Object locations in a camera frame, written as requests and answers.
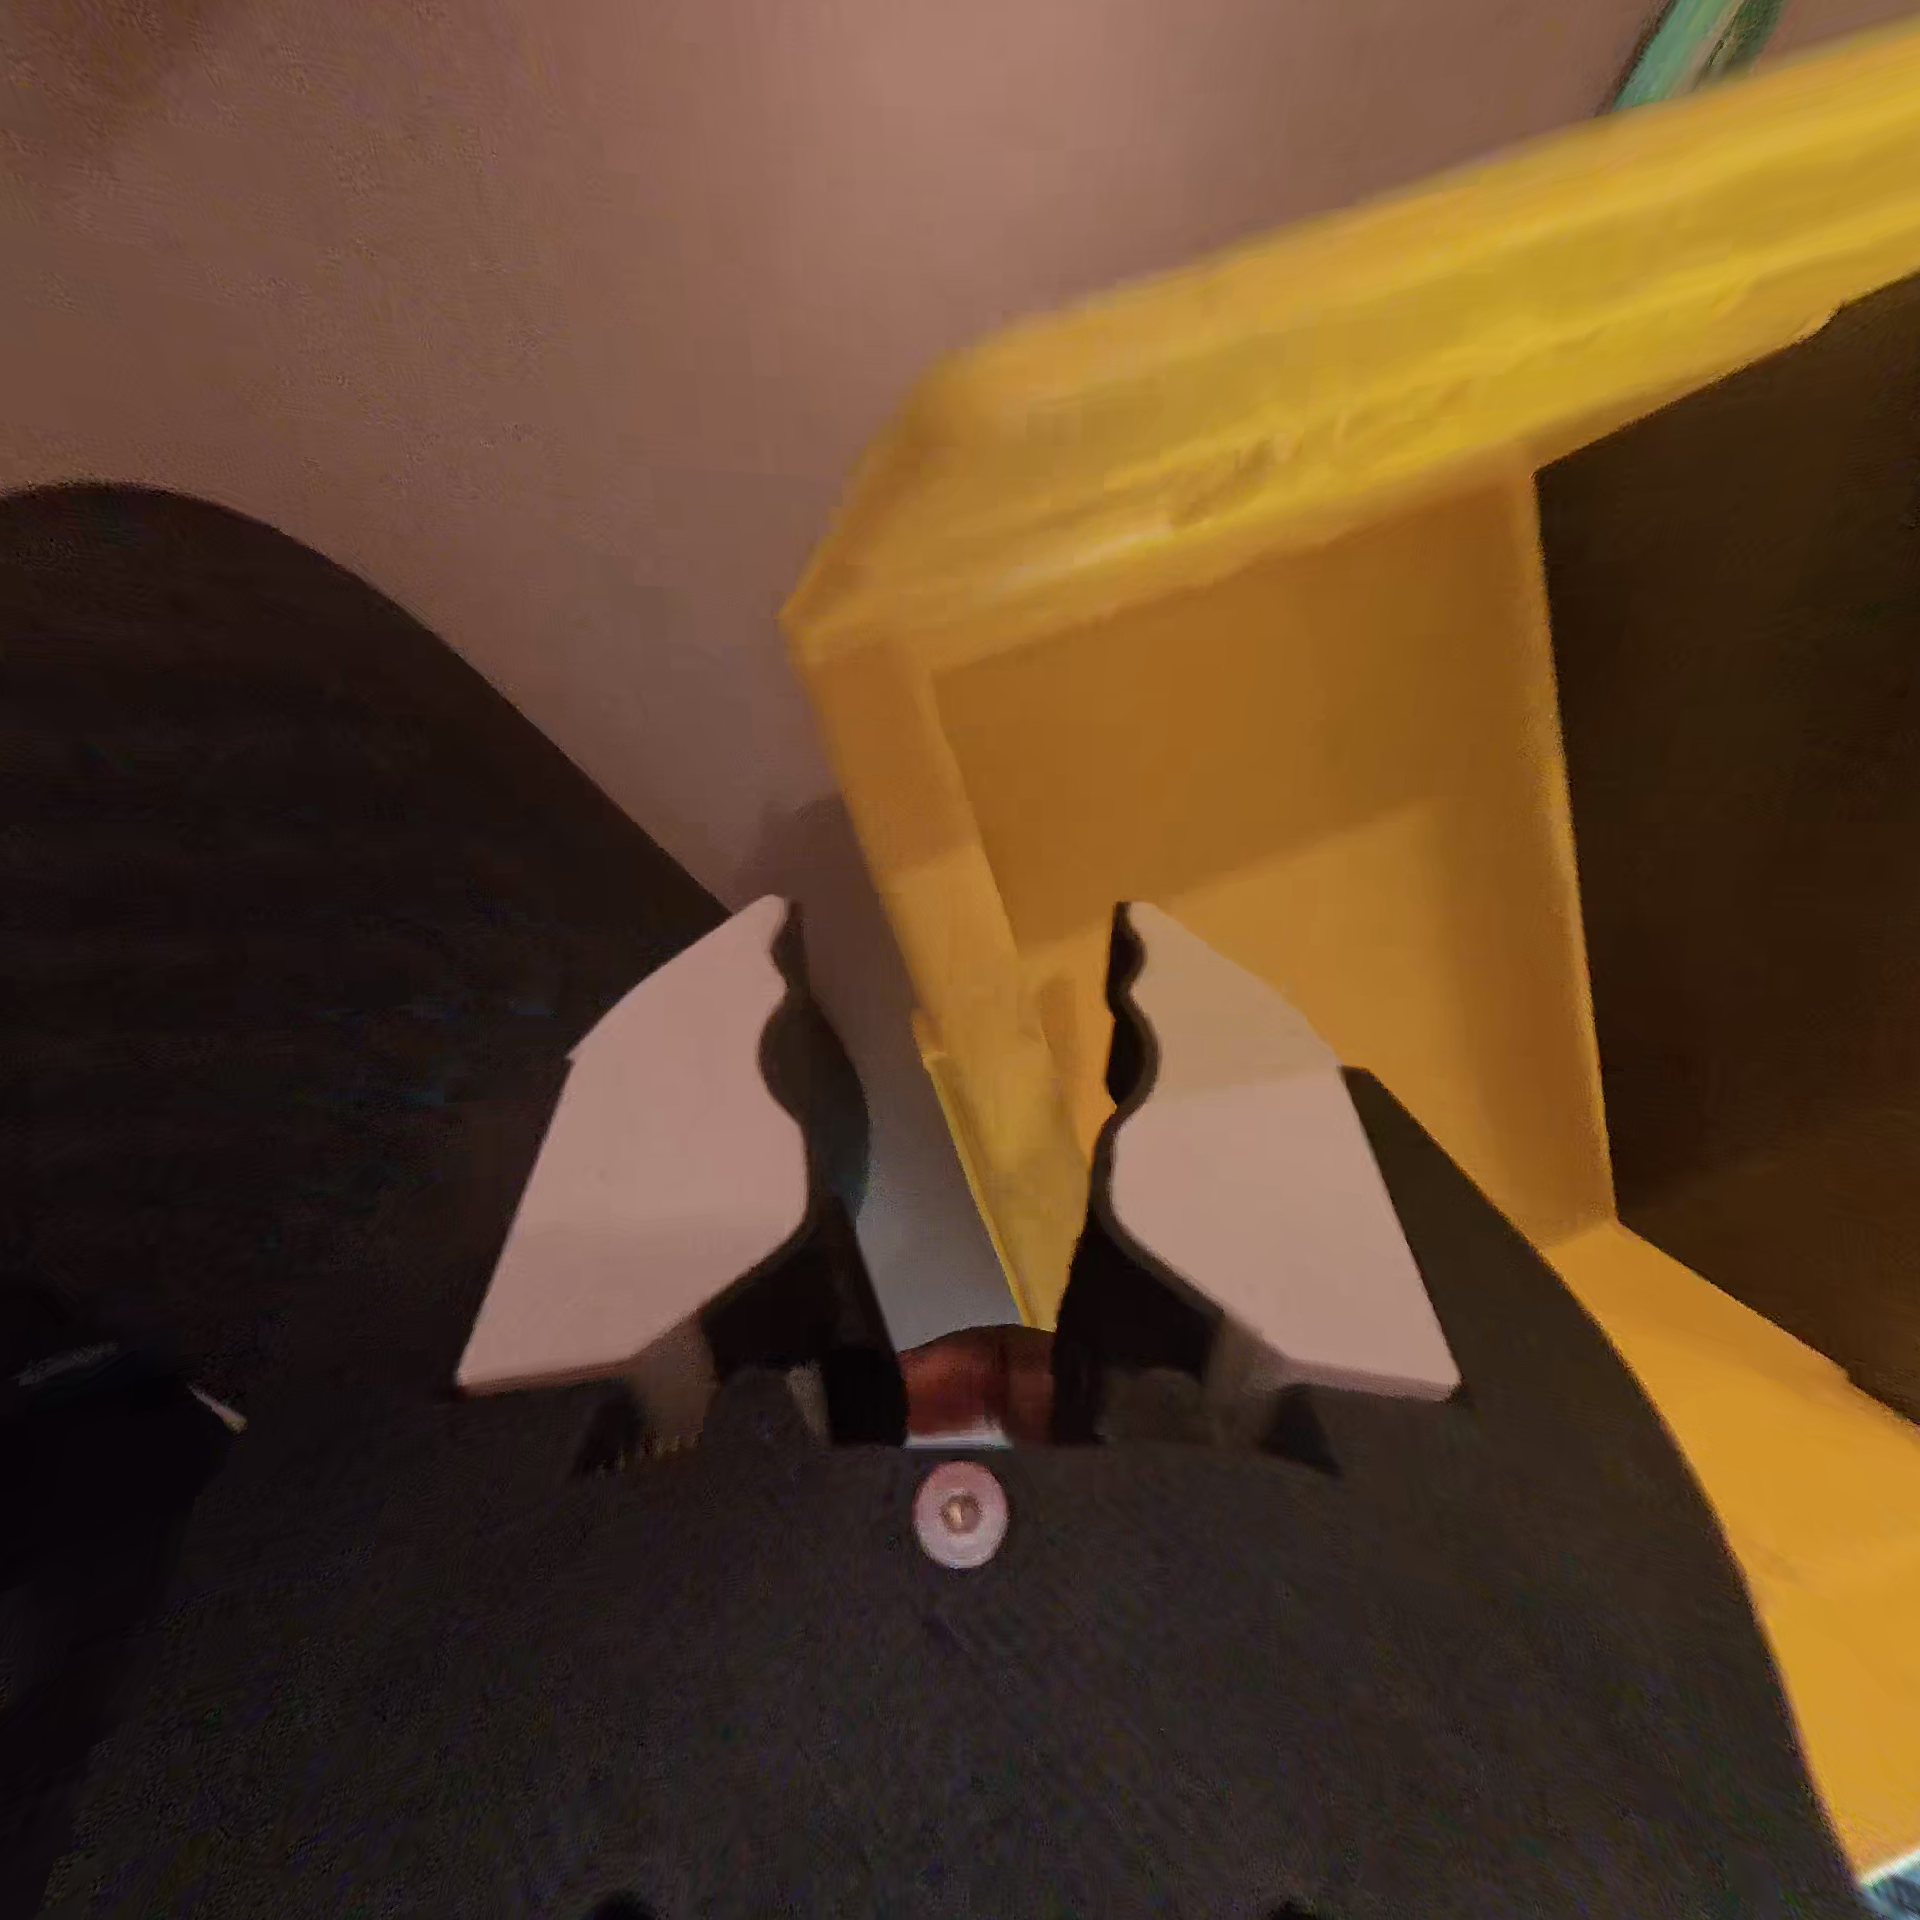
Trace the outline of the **person's black patterned clothing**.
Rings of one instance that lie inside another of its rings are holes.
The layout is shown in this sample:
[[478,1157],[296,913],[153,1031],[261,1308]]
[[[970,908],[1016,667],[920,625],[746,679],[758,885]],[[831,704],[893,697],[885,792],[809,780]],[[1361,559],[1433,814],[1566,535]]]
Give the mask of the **person's black patterned clothing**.
[[434,1423],[569,1071],[722,920],[394,598],[144,486],[6,495],[6,1661],[130,1664],[234,1440]]

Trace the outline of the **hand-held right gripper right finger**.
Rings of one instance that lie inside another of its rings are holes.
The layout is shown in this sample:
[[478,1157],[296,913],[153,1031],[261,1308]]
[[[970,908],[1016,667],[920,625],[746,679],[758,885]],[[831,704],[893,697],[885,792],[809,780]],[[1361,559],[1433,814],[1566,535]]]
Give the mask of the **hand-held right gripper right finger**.
[[1114,909],[1107,997],[1112,1115],[1054,1398],[1183,1376],[1203,1404],[1450,1400],[1462,1371],[1334,1047],[1153,902]]

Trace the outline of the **yellow plastic bin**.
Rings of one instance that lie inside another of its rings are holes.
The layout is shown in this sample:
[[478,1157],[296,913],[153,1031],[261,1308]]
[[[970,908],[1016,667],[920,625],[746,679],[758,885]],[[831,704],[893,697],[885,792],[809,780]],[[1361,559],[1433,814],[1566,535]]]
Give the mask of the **yellow plastic bin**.
[[930,372],[784,607],[1023,1318],[1121,899],[1377,1069],[1731,1523],[1815,1782],[1915,1859],[1915,1422],[1622,1220],[1538,480],[1915,275],[1915,25],[1291,227]]

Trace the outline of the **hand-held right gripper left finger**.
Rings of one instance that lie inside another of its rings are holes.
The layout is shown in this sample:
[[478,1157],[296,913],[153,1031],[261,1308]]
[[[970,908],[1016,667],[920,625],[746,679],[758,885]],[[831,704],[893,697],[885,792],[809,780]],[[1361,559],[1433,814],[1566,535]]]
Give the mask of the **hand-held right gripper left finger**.
[[854,1212],[869,1113],[811,993],[797,902],[734,912],[609,1011],[561,1101],[467,1337],[467,1396],[595,1381],[709,1404],[742,1371],[882,1400]]

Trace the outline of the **green box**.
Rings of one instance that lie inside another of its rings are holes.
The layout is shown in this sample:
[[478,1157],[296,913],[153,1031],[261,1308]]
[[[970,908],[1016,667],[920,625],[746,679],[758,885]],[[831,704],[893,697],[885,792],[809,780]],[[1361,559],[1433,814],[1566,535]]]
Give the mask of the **green box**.
[[1688,99],[1750,71],[1782,27],[1787,3],[1669,3],[1627,60],[1605,111]]

